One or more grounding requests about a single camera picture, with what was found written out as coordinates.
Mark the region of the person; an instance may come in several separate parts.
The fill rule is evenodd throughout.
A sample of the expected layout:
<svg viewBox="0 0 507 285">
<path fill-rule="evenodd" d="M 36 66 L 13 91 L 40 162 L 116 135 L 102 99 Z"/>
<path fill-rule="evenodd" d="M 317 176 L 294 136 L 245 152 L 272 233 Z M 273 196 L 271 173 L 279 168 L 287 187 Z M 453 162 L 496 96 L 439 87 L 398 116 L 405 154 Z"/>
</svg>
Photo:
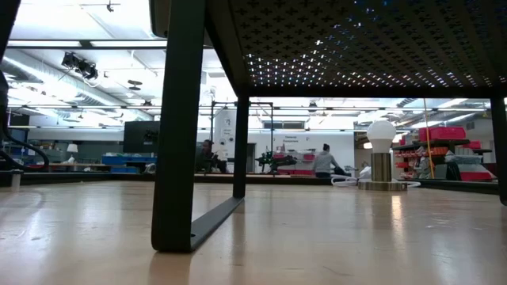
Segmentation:
<svg viewBox="0 0 507 285">
<path fill-rule="evenodd" d="M 212 141 L 206 139 L 201 144 L 200 152 L 196 153 L 194 169 L 197 173 L 212 173 L 214 170 L 227 173 L 227 162 L 219 160 L 218 155 L 212 152 Z"/>
<path fill-rule="evenodd" d="M 339 164 L 330 153 L 330 145 L 324 143 L 322 151 L 315 157 L 313 172 L 317 178 L 329 178 L 336 168 Z"/>
</svg>

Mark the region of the black shelf with bins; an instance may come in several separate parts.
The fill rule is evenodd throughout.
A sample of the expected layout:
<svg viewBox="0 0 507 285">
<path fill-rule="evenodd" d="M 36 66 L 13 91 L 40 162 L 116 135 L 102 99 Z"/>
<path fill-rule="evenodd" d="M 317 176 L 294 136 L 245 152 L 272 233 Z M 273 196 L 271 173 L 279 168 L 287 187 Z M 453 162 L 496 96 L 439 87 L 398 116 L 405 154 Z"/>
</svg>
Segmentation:
<svg viewBox="0 0 507 285">
<path fill-rule="evenodd" d="M 401 180 L 492 182 L 479 142 L 468 139 L 414 141 L 393 147 L 395 177 Z"/>
</svg>

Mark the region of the black overhead rig bar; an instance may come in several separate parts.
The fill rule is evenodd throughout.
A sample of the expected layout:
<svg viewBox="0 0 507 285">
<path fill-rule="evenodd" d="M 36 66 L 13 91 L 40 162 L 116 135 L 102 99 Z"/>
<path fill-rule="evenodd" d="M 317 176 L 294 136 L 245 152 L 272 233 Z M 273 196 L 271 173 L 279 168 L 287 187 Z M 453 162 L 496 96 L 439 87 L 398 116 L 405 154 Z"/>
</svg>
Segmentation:
<svg viewBox="0 0 507 285">
<path fill-rule="evenodd" d="M 165 40 L 10 40 L 12 49 L 151 50 L 165 49 Z"/>
</svg>

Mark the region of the black aluminium table frame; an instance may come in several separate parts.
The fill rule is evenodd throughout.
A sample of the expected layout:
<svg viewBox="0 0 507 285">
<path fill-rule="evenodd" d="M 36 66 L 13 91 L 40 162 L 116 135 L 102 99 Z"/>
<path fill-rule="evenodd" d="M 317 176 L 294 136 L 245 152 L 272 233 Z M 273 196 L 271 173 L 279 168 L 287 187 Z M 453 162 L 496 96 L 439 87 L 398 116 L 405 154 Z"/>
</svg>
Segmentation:
<svg viewBox="0 0 507 285">
<path fill-rule="evenodd" d="M 150 174 L 128 173 L 15 173 L 0 172 L 0 187 L 7 186 L 12 176 L 19 175 L 21 185 L 62 184 L 91 181 L 147 181 L 154 182 L 155 176 Z M 417 180 L 419 188 L 439 189 L 455 192 L 469 192 L 487 195 L 499 195 L 496 183 L 466 182 L 449 180 Z M 284 184 L 284 185 L 331 185 L 330 179 L 308 177 L 282 177 L 253 175 L 246 178 L 247 184 Z"/>
</svg>

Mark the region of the background shelf with red bins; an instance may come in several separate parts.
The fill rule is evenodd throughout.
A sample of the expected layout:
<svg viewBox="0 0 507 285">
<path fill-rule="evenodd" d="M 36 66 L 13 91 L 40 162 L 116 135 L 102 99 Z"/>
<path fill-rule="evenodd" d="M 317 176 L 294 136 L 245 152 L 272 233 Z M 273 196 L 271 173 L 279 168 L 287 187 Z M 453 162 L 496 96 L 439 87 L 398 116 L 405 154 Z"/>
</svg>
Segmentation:
<svg viewBox="0 0 507 285">
<path fill-rule="evenodd" d="M 277 167 L 277 172 L 282 175 L 291 176 L 313 176 L 314 160 L 316 152 L 314 149 L 308 150 L 288 150 L 276 153 L 276 159 L 282 159 L 283 162 Z"/>
</svg>

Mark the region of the background robot workstation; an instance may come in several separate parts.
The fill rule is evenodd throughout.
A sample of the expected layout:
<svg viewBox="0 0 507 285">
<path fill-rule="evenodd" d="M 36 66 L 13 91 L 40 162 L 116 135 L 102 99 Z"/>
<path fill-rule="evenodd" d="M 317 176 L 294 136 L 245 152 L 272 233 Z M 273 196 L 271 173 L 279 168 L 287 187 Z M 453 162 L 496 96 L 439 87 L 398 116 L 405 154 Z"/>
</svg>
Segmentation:
<svg viewBox="0 0 507 285">
<path fill-rule="evenodd" d="M 273 165 L 276 159 L 284 157 L 284 148 L 275 144 L 275 133 L 283 127 L 283 121 L 276 117 L 278 107 L 272 102 L 250 102 L 248 108 L 248 135 L 246 150 L 246 171 L 248 173 L 269 173 L 276 175 Z M 209 109 L 209 139 L 219 159 L 227 162 L 227 170 L 234 170 L 238 126 L 237 101 L 213 101 Z"/>
</svg>

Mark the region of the brass lamp with white bulb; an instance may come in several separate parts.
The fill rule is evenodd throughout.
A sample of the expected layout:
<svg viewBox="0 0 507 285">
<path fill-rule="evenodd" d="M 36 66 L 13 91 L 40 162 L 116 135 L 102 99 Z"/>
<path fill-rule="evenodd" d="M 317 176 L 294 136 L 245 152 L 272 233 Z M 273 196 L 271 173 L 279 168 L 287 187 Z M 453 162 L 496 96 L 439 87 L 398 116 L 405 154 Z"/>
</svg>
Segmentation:
<svg viewBox="0 0 507 285">
<path fill-rule="evenodd" d="M 407 183 L 392 178 L 390 150 L 395 136 L 395 126 L 386 120 L 375 121 L 368 127 L 367 138 L 372 145 L 371 175 L 359 180 L 360 190 L 405 192 L 408 189 Z"/>
</svg>

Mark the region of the black perforated metal riser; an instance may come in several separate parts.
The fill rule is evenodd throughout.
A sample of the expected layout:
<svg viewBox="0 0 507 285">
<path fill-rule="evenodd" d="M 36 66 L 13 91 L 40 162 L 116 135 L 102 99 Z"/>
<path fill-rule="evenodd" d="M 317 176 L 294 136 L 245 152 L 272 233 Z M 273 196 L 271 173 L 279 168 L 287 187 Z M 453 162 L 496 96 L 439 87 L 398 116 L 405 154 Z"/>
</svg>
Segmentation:
<svg viewBox="0 0 507 285">
<path fill-rule="evenodd" d="M 190 253 L 243 201 L 251 97 L 486 98 L 507 206 L 507 0 L 149 0 L 166 39 L 151 244 Z M 203 50 L 238 98 L 233 194 L 193 219 Z"/>
</svg>

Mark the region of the red bin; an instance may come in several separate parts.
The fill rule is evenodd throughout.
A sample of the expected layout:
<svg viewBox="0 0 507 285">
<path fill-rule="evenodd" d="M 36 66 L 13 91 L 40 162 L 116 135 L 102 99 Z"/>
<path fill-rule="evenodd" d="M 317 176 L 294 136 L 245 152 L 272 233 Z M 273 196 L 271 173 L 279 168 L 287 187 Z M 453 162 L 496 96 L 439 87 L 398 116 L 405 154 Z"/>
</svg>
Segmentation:
<svg viewBox="0 0 507 285">
<path fill-rule="evenodd" d="M 421 141 L 427 140 L 461 140 L 467 137 L 463 127 L 423 127 L 418 130 Z"/>
</svg>

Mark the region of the black monitor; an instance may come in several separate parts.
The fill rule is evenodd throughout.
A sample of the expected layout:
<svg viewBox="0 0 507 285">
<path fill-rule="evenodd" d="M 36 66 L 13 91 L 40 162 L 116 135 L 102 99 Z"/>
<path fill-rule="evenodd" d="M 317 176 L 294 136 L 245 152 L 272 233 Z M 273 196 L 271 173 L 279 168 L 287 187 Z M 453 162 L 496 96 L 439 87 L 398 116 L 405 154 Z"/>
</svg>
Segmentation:
<svg viewBox="0 0 507 285">
<path fill-rule="evenodd" d="M 159 121 L 130 121 L 124 125 L 123 152 L 157 153 Z"/>
</svg>

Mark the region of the blue background bin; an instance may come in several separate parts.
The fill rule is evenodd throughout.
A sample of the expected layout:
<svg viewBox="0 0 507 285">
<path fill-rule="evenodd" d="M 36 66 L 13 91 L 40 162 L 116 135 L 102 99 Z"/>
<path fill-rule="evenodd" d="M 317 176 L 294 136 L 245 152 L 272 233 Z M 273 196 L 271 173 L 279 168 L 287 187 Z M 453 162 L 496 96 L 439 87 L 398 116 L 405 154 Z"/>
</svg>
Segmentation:
<svg viewBox="0 0 507 285">
<path fill-rule="evenodd" d="M 103 156 L 101 162 L 110 166 L 111 173 L 142 173 L 157 158 L 135 156 Z"/>
</svg>

